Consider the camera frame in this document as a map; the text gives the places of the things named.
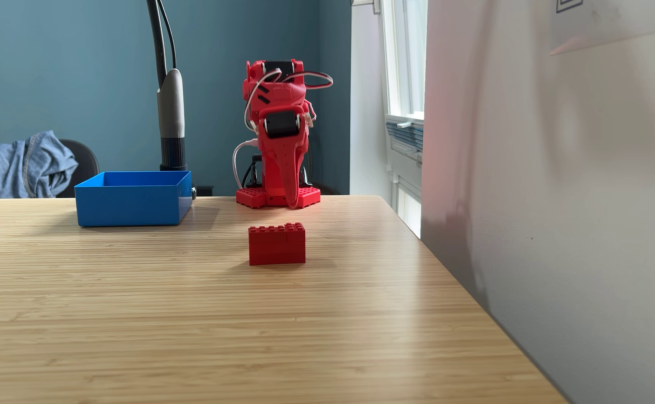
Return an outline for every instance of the red lego brick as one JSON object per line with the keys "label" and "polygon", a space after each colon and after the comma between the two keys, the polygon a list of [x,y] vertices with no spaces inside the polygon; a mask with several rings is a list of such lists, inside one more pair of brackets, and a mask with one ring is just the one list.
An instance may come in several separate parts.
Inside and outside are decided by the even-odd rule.
{"label": "red lego brick", "polygon": [[[287,206],[284,196],[269,196],[265,188],[243,188],[235,192],[235,202],[252,209],[263,206]],[[320,190],[317,188],[300,188],[297,194],[296,209],[302,209],[320,202]]]}
{"label": "red lego brick", "polygon": [[305,228],[300,223],[285,226],[252,226],[248,229],[250,265],[305,262]]}

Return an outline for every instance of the blue bin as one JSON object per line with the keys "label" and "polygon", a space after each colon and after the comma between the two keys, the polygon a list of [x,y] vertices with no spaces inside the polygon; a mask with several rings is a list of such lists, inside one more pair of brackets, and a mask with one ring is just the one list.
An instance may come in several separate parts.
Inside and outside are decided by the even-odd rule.
{"label": "blue bin", "polygon": [[79,226],[179,224],[191,204],[190,171],[107,171],[75,186]]}

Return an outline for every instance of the red robot arm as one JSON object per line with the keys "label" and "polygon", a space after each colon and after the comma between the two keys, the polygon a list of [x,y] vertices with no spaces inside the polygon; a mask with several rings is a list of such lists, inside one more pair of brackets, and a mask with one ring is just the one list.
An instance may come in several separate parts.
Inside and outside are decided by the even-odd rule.
{"label": "red robot arm", "polygon": [[[306,86],[308,75],[326,78],[329,83]],[[304,208],[320,201],[320,190],[299,187],[298,176],[314,120],[305,90],[331,84],[332,78],[324,73],[305,72],[299,60],[248,62],[243,81],[243,98],[248,102],[245,119],[258,135],[263,182],[261,188],[239,189],[235,195],[239,203],[251,208]]]}

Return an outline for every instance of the chair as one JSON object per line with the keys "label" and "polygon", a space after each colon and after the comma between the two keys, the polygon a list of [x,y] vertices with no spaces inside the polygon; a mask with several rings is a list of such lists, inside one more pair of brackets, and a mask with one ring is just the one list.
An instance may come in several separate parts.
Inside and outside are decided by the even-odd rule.
{"label": "chair", "polygon": [[73,152],[75,161],[78,162],[78,167],[75,169],[73,176],[70,178],[70,184],[68,184],[68,188],[65,188],[65,190],[57,196],[57,198],[75,198],[75,191],[73,190],[73,187],[97,175],[100,172],[98,170],[98,159],[95,158],[95,154],[93,154],[88,146],[81,142],[67,139],[60,139],[60,142]]}

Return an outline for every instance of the teal wall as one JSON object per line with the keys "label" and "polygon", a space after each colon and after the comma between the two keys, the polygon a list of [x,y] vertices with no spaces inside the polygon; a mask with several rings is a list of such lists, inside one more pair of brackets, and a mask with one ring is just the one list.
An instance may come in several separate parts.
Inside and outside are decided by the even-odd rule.
{"label": "teal wall", "polygon": [[[318,107],[311,139],[322,141],[313,155],[314,175],[347,193],[349,2],[164,5],[183,76],[188,165],[196,183],[215,186],[215,195],[236,189],[232,151],[251,138],[241,120],[245,61],[296,58],[336,79],[333,88],[308,93]],[[0,142],[53,129],[87,144],[101,170],[157,170],[156,90],[144,0],[0,0]],[[240,171],[254,151],[241,151]]]}

